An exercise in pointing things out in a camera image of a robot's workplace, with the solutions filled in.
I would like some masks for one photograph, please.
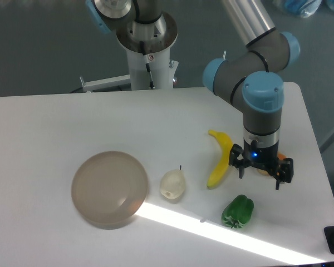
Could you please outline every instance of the gray floor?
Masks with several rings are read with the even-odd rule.
[[[204,67],[224,50],[229,60],[245,52],[219,1],[163,2],[179,28],[171,49],[180,62],[178,87],[202,86]],[[280,75],[300,85],[320,142],[334,126],[334,13],[323,4],[301,19],[263,3],[277,28],[301,44],[298,62]],[[0,0],[0,96],[68,93],[80,87],[80,75],[93,81],[126,74],[123,49],[95,28],[84,1]],[[323,160],[334,193],[334,144]]]

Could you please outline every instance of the black cable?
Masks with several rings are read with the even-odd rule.
[[[82,90],[83,89],[83,87],[81,86],[81,87],[79,87],[79,88],[77,88],[77,89],[75,89],[75,90],[73,90],[72,92],[69,92],[69,93],[75,93],[75,92],[78,92],[79,90]]]

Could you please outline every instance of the metal bar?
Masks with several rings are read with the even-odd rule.
[[[222,0],[222,3],[245,45],[274,28],[260,0]]]
[[[319,145],[319,151],[323,153],[328,149],[328,147],[331,146],[331,144],[334,143],[334,127],[332,130],[329,131],[329,133],[324,137],[322,142]]]
[[[82,82],[83,91],[100,90],[109,87],[130,84],[130,75],[117,76],[113,78],[97,80],[92,82]]]

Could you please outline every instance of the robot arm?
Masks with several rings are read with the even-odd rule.
[[[283,81],[275,74],[300,53],[290,33],[279,33],[260,0],[222,0],[247,53],[236,61],[221,58],[204,70],[203,84],[243,113],[243,149],[234,144],[229,164],[267,171],[277,183],[291,182],[293,160],[277,156],[283,105]]]
[[[178,62],[169,56],[177,27],[162,12],[161,0],[86,0],[86,5],[100,30],[116,30],[126,51],[132,90],[173,88]]]
[[[103,33],[132,21],[153,23],[162,15],[161,0],[86,0],[90,15]]]

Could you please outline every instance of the banana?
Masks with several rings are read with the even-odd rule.
[[[217,139],[217,142],[219,143],[220,148],[222,149],[222,158],[220,159],[219,163],[210,174],[207,182],[207,188],[212,189],[219,185],[225,172],[229,167],[229,155],[230,155],[230,150],[232,149],[233,146],[233,141],[224,132],[216,132],[214,130],[209,130],[208,134],[214,136],[215,139]]]

